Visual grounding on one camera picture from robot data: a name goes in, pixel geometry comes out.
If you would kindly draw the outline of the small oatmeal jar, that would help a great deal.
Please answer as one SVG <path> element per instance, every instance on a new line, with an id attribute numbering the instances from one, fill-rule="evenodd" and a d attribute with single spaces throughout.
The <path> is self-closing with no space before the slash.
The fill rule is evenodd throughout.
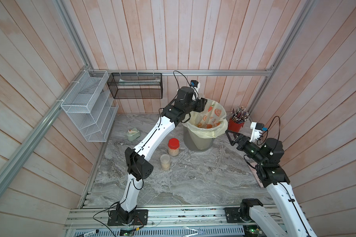
<path id="1" fill-rule="evenodd" d="M 171 167 L 171 161 L 170 161 L 170 156 L 167 154 L 164 154 L 160 157 L 160 162 L 161 162 L 161 168 L 164 171 L 168 171 Z"/>

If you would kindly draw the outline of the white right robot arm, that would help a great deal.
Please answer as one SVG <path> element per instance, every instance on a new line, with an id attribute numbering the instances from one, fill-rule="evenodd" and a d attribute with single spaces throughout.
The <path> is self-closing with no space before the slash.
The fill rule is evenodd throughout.
<path id="1" fill-rule="evenodd" d="M 240 219 L 255 222 L 267 237 L 314 237 L 316 234 L 295 198 L 290 180 L 279 162 L 284 154 L 282 142 L 268 138 L 261 146 L 241 133 L 227 130 L 231 146 L 254 160 L 254 170 L 274 200 L 285 227 L 282 228 L 266 211 L 261 201 L 245 198 L 239 208 Z"/>

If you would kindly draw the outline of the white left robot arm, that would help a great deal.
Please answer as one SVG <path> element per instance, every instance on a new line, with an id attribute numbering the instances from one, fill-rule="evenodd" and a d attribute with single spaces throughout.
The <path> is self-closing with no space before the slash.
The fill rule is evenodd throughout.
<path id="1" fill-rule="evenodd" d="M 204 111 L 207 99 L 201 98 L 194 87 L 181 87 L 174 99 L 160 113 L 153 129 L 134 148 L 125 150 L 128 180 L 120 201 L 109 209 L 109 226 L 131 225 L 137 221 L 135 210 L 139 192 L 144 181 L 150 176 L 154 167 L 149 162 L 156 148 L 173 131 L 179 123 L 188 121 L 191 112 Z"/>

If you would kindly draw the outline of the red lidded oatmeal jar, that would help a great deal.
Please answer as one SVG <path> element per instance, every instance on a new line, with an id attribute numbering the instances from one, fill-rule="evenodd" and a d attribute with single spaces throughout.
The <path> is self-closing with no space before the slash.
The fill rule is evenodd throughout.
<path id="1" fill-rule="evenodd" d="M 168 153 L 170 156 L 177 156 L 180 152 L 180 142 L 177 138 L 172 138 L 168 142 Z"/>

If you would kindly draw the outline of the red pencil cup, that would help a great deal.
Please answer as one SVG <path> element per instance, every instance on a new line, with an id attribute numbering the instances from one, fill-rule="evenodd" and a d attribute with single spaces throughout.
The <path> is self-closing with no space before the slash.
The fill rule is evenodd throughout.
<path id="1" fill-rule="evenodd" d="M 228 121 L 228 130 L 238 133 L 243 128 L 244 122 L 234 122 L 232 119 Z"/>

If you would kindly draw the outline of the colored pencils bunch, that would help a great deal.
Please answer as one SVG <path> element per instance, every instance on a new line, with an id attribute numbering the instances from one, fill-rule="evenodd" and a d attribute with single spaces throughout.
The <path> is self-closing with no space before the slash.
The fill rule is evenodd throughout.
<path id="1" fill-rule="evenodd" d="M 231 121 L 241 124 L 249 119 L 249 112 L 244 107 L 237 107 L 231 111 Z"/>

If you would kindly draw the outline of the cream trash bag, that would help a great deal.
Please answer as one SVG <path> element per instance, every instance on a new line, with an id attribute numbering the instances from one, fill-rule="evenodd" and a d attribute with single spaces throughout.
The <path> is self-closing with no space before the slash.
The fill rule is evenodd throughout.
<path id="1" fill-rule="evenodd" d="M 190 112 L 185 119 L 189 121 L 183 126 L 199 138 L 212 139 L 223 135 L 228 128 L 226 111 L 217 101 L 207 99 L 206 106 L 202 112 Z"/>

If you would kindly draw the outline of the grey trash bin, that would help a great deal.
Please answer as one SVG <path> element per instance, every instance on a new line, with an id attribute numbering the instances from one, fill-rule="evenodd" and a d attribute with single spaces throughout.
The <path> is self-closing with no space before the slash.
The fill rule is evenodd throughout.
<path id="1" fill-rule="evenodd" d="M 184 127 L 184 143 L 192 151 L 204 152 L 209 150 L 215 138 L 200 138 L 188 128 Z"/>

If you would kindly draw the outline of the green small box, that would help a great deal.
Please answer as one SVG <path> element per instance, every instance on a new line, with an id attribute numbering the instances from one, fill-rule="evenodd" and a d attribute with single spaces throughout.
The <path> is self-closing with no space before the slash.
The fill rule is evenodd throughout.
<path id="1" fill-rule="evenodd" d="M 134 141 L 140 137 L 140 131 L 137 128 L 132 128 L 127 131 L 127 139 Z"/>

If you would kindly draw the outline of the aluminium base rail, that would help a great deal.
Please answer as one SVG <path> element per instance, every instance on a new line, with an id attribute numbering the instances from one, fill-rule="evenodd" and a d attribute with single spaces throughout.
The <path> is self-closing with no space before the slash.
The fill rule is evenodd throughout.
<path id="1" fill-rule="evenodd" d="M 68 214 L 64 229 L 130 228 L 133 226 L 183 227 L 256 225 L 243 222 L 239 205 L 216 206 L 145 206 L 137 208 L 129 224 L 123 224 L 105 208 L 73 209 Z"/>

